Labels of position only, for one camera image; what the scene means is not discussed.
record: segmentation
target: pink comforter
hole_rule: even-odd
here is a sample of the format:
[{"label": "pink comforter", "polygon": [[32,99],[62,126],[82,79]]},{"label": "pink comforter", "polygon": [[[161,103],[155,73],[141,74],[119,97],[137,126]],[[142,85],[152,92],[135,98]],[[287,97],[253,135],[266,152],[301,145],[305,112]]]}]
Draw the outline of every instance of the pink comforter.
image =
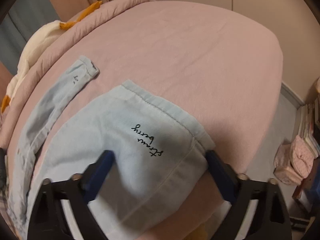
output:
[{"label": "pink comforter", "polygon": [[[42,152],[63,123],[127,79],[196,117],[218,154],[238,172],[247,168],[276,109],[282,53],[268,29],[203,4],[114,0],[55,41],[20,86],[0,133],[0,147],[8,149],[9,181],[17,141],[32,109],[80,55],[90,58],[100,75],[70,102]],[[221,203],[205,173],[179,210],[139,239],[182,239]]]}]

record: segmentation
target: bed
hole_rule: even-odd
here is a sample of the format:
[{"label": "bed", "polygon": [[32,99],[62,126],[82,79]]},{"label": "bed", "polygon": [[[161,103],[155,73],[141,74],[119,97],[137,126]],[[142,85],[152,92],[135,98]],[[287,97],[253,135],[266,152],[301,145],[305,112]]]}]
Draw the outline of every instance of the bed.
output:
[{"label": "bed", "polygon": [[[30,113],[80,55],[88,57],[100,74],[54,124],[33,176],[61,126],[127,79],[193,115],[223,161],[245,172],[272,121],[281,87],[278,40],[257,22],[190,2],[105,3],[45,50],[19,87],[0,133],[0,147],[7,150],[9,188],[17,142]],[[138,239],[183,239],[221,203],[205,172],[180,208]]]}]

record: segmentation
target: book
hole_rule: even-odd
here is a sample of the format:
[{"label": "book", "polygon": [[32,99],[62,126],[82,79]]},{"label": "book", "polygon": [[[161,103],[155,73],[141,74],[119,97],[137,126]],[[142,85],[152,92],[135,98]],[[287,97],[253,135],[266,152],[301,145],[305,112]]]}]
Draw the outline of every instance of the book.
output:
[{"label": "book", "polygon": [[320,156],[320,146],[319,144],[317,143],[317,141],[315,140],[315,138],[313,137],[313,133],[314,133],[314,126],[315,126],[315,119],[314,119],[314,112],[315,112],[315,105],[314,104],[310,104],[309,105],[309,108],[310,108],[310,112],[309,112],[309,117],[308,117],[308,120],[309,120],[309,131],[308,131],[308,136],[314,146],[314,148],[316,149],[317,151],[317,157]]},{"label": "book", "polygon": [[304,125],[305,125],[306,114],[307,114],[307,105],[301,107],[301,120],[300,120],[299,132],[298,132],[298,135],[301,138],[304,138]]},{"label": "book", "polygon": [[311,173],[310,173],[310,175],[309,175],[310,181],[306,181],[304,183],[303,188],[306,191],[307,197],[310,201],[312,201],[314,203],[320,203],[320,169],[319,169],[319,166],[315,169],[316,169],[315,174],[311,177]]},{"label": "book", "polygon": [[315,100],[315,124],[320,129],[320,94],[317,96]]},{"label": "book", "polygon": [[293,200],[305,213],[309,213],[313,205],[313,200],[310,198],[308,191],[312,188],[319,167],[320,159],[315,159],[309,176],[296,187],[292,194]]},{"label": "book", "polygon": [[314,138],[312,134],[310,134],[310,126],[311,126],[311,115],[312,115],[312,106],[311,104],[307,105],[307,112],[304,118],[304,131],[303,131],[303,139],[308,145],[310,151],[313,153],[314,158],[319,156],[316,146],[314,145]]},{"label": "book", "polygon": [[301,116],[302,116],[301,112],[302,112],[302,107],[299,107],[296,113],[296,120],[293,127],[292,141],[295,139],[297,135],[300,135],[300,132],[301,132]]},{"label": "book", "polygon": [[313,127],[313,137],[315,138],[315,140],[319,144],[320,143],[320,129],[316,125]]}]

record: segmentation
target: stitched hem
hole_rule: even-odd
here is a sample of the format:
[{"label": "stitched hem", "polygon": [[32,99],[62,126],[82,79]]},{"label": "stitched hem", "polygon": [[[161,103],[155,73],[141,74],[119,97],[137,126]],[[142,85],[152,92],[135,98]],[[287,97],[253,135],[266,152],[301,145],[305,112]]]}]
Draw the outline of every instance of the stitched hem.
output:
[{"label": "stitched hem", "polygon": [[[139,96],[147,104],[154,106],[155,108],[159,109],[162,113],[164,113],[164,114],[168,115],[169,117],[171,117],[172,119],[174,119],[179,125],[181,125],[183,128],[185,128],[190,133],[190,135],[200,144],[200,146],[204,150],[206,147],[204,147],[203,144],[205,144],[205,145],[213,144],[213,147],[215,147],[214,142],[212,141],[211,137],[206,133],[204,127],[191,114],[187,113],[179,106],[175,105],[174,103],[172,103],[164,98],[157,97],[157,96],[150,94],[149,92],[147,92],[143,88],[136,85],[131,80],[127,80],[127,81],[123,82],[121,84],[121,86],[123,86],[125,89],[131,91],[135,95]],[[165,106],[164,107],[160,106],[161,103],[165,104],[165,106],[170,108],[168,110],[174,109],[176,111],[179,111],[179,113],[169,114],[166,110],[163,109]],[[192,127],[186,127],[186,125],[184,125],[181,121],[179,121],[178,117],[180,115],[188,116],[189,119],[191,118],[192,120],[190,121],[191,123],[189,124],[189,126],[192,126]],[[191,131],[191,129],[200,132],[200,134],[198,136],[196,136],[195,133]]]},{"label": "stitched hem", "polygon": [[[87,57],[85,57],[85,56],[80,56],[79,60],[85,65],[86,73],[87,73],[91,78],[94,77],[94,76],[99,72],[99,71],[97,70],[97,68],[93,66],[91,60],[89,60]],[[60,103],[57,105],[57,107],[55,107],[55,110],[50,114],[50,117],[55,117],[56,113],[57,113],[58,111],[61,111],[61,109],[60,109],[61,105],[62,105],[62,104],[65,104],[65,99],[66,99],[67,97],[70,97],[70,94],[71,94],[71,93],[66,94],[65,97],[61,99]],[[29,149],[28,149],[28,151],[27,151],[26,157],[28,157],[28,156],[30,155],[30,149],[33,148],[34,143],[36,142],[36,140],[38,139],[38,137],[43,133],[43,131],[44,131],[45,129],[47,129],[47,127],[44,125],[44,127],[37,133],[37,135],[35,136],[35,138],[33,139],[33,141],[32,141],[31,144],[30,144],[30,147],[29,147]],[[25,165],[24,165],[23,168],[26,168],[26,165],[27,165],[27,159],[26,159],[26,161],[25,161]]]},{"label": "stitched hem", "polygon": [[[159,187],[152,193],[152,195],[144,198],[137,207],[135,207],[130,213],[128,213],[119,223],[117,223],[115,226],[119,226],[120,224],[122,224],[124,221],[128,220],[139,208],[141,208],[148,200],[150,200],[160,189],[161,186],[164,185],[170,178],[171,175],[176,171],[176,169],[179,167],[179,165],[185,160],[185,158],[187,158],[189,156],[189,154],[192,152],[192,150],[194,149],[195,145],[196,145],[197,141],[195,140],[195,142],[193,143],[190,151],[179,161],[179,163],[174,167],[174,169],[172,169],[172,171],[170,172],[170,174],[165,178],[165,180],[159,185]],[[108,234],[112,234],[113,232],[117,231],[118,229],[115,228],[114,230],[108,232]]]}]

